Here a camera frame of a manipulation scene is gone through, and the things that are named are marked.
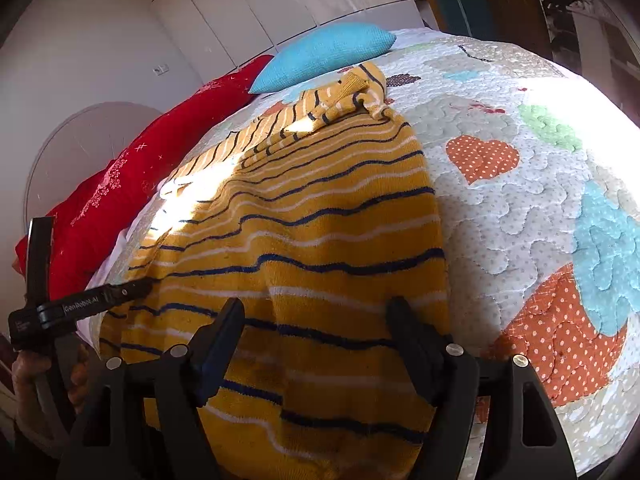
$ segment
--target green patch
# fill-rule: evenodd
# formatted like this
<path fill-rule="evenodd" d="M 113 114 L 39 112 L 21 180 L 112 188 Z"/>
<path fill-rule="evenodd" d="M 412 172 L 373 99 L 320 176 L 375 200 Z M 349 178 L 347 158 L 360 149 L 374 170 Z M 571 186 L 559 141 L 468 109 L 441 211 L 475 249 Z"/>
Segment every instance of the green patch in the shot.
<path fill-rule="evenodd" d="M 546 107 L 520 105 L 518 110 L 525 124 L 543 142 L 570 152 L 581 149 L 582 141 L 575 135 L 575 130 L 568 124 L 560 123 Z"/>

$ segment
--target bed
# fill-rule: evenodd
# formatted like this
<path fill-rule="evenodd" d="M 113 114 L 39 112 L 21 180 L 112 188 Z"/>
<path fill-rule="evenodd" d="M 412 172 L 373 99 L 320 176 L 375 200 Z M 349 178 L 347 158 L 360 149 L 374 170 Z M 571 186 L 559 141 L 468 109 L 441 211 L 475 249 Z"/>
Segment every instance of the bed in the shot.
<path fill-rule="evenodd" d="M 614 455 L 640 413 L 640 193 L 636 126 L 584 79 L 510 44 L 398 31 L 372 60 L 386 103 L 414 128 L 442 217 L 456 342 L 529 357 L 582 474 Z M 185 161 L 345 69 L 262 95 Z M 90 285 L 125 279 L 158 194 Z M 87 330 L 98 348 L 101 316 Z M 473 478 L 479 405 L 461 478 Z"/>

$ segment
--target white wall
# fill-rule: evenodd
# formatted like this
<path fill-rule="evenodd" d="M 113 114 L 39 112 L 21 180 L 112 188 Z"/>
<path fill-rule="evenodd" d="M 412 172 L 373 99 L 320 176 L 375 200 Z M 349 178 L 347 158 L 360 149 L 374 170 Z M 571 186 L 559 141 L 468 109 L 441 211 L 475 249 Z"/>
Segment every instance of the white wall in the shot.
<path fill-rule="evenodd" d="M 169 72 L 155 75 L 159 64 Z M 142 0 L 33 1 L 0 48 L 0 330 L 24 305 L 11 263 L 24 235 L 27 178 L 47 137 L 87 106 L 119 101 L 166 111 L 200 84 Z"/>

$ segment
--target red fabric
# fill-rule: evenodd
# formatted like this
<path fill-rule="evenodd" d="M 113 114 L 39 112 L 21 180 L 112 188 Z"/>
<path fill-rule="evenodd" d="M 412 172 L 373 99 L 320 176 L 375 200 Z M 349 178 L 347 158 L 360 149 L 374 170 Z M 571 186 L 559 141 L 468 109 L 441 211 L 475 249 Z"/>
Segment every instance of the red fabric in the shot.
<path fill-rule="evenodd" d="M 48 213 L 55 216 L 49 273 L 52 300 L 83 290 L 158 183 L 213 126 L 255 97 L 252 83 L 273 56 L 204 85 L 151 123 L 103 171 L 85 180 Z M 26 238 L 15 248 L 24 272 Z"/>

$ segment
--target pillow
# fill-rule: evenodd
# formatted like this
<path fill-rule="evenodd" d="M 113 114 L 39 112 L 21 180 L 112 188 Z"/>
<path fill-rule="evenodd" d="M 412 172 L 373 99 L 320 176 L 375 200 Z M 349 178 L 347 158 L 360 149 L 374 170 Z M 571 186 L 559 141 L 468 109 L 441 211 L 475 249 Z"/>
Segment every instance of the pillow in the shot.
<path fill-rule="evenodd" d="M 370 23 L 336 23 L 319 28 L 273 58 L 249 92 L 279 92 L 343 66 L 381 56 L 395 40 L 395 34 Z"/>
<path fill-rule="evenodd" d="M 272 57 L 257 57 L 238 72 L 209 82 L 158 117 L 107 169 L 82 183 L 49 213 L 56 217 L 49 268 L 52 300 L 84 290 L 120 231 L 131 224 L 158 183 L 213 126 L 251 102 L 254 96 L 248 89 Z M 25 238 L 16 253 L 24 269 Z"/>

